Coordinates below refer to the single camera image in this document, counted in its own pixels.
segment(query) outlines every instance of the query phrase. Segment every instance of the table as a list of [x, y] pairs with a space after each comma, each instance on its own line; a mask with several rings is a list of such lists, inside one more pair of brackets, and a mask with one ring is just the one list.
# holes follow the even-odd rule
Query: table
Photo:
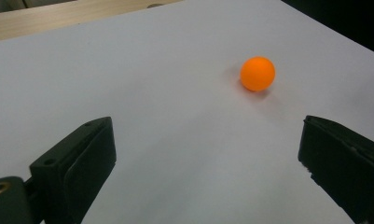
[[[264, 55], [277, 78], [246, 91]], [[351, 223], [298, 162], [306, 115], [374, 141], [374, 52], [279, 0], [186, 0], [0, 41], [0, 177], [111, 116], [84, 223]]]
[[78, 0], [0, 13], [0, 40], [31, 35], [179, 0]]

